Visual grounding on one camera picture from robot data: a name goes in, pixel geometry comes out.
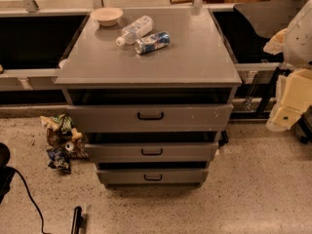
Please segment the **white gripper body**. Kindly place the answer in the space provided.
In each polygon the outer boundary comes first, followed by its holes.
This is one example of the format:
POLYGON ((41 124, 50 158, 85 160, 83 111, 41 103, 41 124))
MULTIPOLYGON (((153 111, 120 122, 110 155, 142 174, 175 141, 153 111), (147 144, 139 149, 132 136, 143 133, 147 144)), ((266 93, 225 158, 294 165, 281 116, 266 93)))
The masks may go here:
POLYGON ((312 71, 297 69, 280 75, 276 83, 276 103, 266 122, 268 130, 289 130, 312 105, 312 71))

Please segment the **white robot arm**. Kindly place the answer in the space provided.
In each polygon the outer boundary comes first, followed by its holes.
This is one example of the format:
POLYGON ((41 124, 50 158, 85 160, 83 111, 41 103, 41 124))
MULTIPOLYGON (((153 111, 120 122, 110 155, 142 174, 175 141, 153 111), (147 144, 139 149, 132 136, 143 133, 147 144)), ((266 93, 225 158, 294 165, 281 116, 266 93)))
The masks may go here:
POLYGON ((289 130, 312 105, 312 1, 308 0, 287 28, 276 33, 263 51, 282 53, 283 65, 294 71, 287 77, 278 76, 276 103, 266 127, 273 132, 289 130))

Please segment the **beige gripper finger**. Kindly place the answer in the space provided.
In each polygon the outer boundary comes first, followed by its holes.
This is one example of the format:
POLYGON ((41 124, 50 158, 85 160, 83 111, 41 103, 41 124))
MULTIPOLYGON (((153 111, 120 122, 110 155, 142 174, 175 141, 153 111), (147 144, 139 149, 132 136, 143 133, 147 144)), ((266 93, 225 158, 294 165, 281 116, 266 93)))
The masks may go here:
POLYGON ((287 29, 284 28, 277 32, 263 47, 263 51, 267 54, 278 55, 283 52, 287 29))

